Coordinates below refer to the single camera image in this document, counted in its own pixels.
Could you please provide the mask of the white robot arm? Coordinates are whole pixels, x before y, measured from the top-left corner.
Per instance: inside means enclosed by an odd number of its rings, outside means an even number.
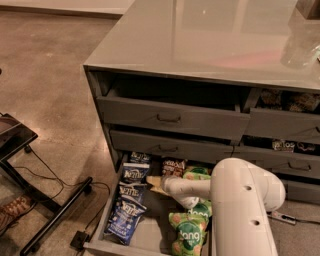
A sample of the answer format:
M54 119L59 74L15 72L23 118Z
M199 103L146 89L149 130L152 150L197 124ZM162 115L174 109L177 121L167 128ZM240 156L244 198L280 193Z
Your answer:
M210 256L278 256L267 214L286 197L273 173L239 158L218 162L209 180L149 176L147 182L190 209L212 203Z

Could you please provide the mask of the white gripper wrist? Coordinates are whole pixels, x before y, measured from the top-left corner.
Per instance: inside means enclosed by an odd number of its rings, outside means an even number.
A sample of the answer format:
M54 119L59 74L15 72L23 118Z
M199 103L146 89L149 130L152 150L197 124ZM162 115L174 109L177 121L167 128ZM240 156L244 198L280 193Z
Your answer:
M147 176L146 181L152 185L150 191L164 196L184 196L185 180L176 176Z

